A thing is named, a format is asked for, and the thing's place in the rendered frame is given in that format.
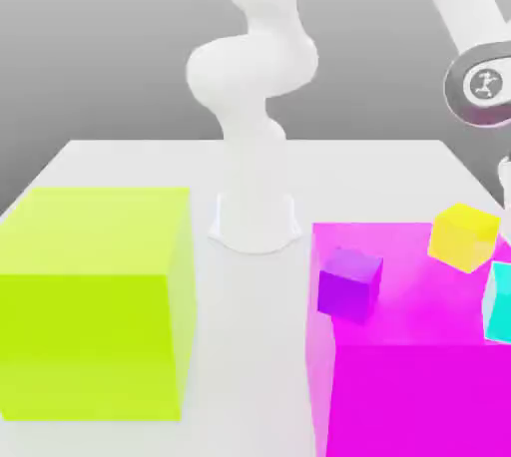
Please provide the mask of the small cyan cube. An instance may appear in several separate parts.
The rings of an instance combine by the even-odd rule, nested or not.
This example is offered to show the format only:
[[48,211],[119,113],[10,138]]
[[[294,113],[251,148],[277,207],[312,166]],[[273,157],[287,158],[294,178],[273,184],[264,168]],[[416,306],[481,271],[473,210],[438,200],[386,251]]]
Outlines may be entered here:
[[491,263],[481,310],[485,338],[511,344],[511,263]]

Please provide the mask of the small yellow cube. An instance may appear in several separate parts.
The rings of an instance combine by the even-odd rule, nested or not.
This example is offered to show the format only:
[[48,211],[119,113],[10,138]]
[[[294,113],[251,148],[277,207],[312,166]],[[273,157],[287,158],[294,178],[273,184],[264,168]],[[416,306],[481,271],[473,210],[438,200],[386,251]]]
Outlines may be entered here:
[[500,224],[499,217],[457,203],[435,217],[428,255],[472,273],[493,255]]

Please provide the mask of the large lime box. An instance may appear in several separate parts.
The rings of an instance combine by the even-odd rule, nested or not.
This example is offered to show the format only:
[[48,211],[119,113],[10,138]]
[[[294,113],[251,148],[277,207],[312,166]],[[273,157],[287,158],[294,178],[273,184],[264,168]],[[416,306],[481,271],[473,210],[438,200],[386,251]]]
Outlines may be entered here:
[[179,420],[196,319],[186,188],[34,188],[0,222],[7,420]]

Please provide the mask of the large magenta box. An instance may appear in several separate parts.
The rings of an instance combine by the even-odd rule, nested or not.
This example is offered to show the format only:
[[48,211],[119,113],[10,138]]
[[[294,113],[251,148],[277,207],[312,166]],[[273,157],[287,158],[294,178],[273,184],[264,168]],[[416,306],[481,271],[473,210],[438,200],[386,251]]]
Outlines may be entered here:
[[[511,344],[484,336],[490,267],[427,253],[428,223],[312,228],[305,362],[317,457],[511,457]],[[338,247],[383,261],[373,314],[317,308]]]

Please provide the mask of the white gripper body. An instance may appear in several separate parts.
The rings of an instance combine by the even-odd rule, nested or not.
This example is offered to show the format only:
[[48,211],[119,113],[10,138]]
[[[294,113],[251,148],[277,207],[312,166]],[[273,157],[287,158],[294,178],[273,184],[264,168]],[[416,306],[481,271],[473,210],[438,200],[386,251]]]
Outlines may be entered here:
[[507,243],[511,243],[511,204],[506,205],[502,212],[499,233]]

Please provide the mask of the small purple cube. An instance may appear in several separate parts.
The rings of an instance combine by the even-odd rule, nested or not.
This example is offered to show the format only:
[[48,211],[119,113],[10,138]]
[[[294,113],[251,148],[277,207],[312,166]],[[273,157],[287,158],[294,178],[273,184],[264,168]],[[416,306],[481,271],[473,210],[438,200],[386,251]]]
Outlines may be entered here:
[[365,323],[378,300],[382,270],[381,256],[337,247],[319,270],[317,310]]

